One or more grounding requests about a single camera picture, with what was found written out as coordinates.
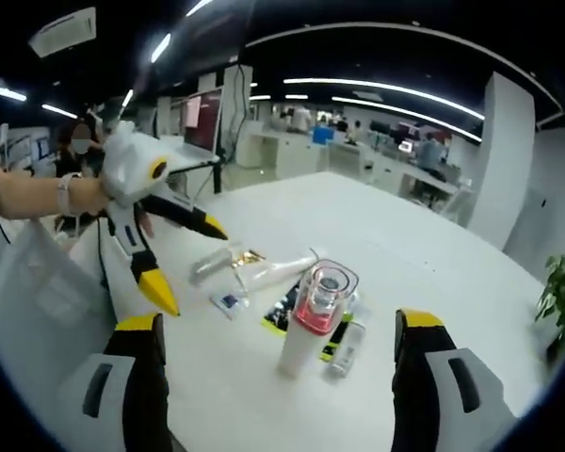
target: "yellow robot eye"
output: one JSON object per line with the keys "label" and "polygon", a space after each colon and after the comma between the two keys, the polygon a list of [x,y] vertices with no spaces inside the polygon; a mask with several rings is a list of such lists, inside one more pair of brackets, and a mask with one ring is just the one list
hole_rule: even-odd
{"label": "yellow robot eye", "polygon": [[151,179],[158,179],[167,167],[168,161],[165,158],[156,159],[151,165],[151,169],[149,170],[149,177]]}

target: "bracelet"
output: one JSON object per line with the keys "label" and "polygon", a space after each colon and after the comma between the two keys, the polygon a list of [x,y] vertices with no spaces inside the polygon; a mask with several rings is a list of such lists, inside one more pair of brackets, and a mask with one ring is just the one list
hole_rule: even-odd
{"label": "bracelet", "polygon": [[78,215],[72,212],[72,205],[69,196],[69,183],[72,178],[81,178],[82,175],[79,172],[70,172],[65,174],[58,181],[58,191],[56,194],[56,202],[58,204],[58,210],[65,217],[77,217]]}

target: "human arm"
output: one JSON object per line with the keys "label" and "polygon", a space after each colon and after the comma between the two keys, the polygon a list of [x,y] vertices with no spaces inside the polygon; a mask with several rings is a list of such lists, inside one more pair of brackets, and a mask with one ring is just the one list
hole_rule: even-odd
{"label": "human arm", "polygon": [[[57,178],[24,178],[0,168],[0,216],[23,219],[60,214],[58,183]],[[108,203],[100,179],[73,178],[69,194],[71,208],[76,213],[95,215]]]}

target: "potted plant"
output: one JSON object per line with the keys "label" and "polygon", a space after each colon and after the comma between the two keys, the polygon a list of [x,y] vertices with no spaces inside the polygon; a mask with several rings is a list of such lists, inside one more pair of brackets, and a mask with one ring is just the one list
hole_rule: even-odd
{"label": "potted plant", "polygon": [[552,363],[561,353],[565,342],[565,255],[549,257],[546,268],[549,274],[538,302],[536,320],[558,313],[558,336],[547,349],[547,360]]}

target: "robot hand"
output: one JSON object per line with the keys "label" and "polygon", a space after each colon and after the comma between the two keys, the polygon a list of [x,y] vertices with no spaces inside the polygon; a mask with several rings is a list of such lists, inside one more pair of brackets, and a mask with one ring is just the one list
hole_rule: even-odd
{"label": "robot hand", "polygon": [[166,184],[169,156],[164,142],[134,131],[122,121],[105,142],[103,183],[112,198],[106,208],[109,232],[130,259],[130,269],[140,291],[170,315],[179,315],[168,281],[138,226],[135,205],[145,211],[186,226],[200,234],[228,239],[221,226],[189,198],[174,193]]}

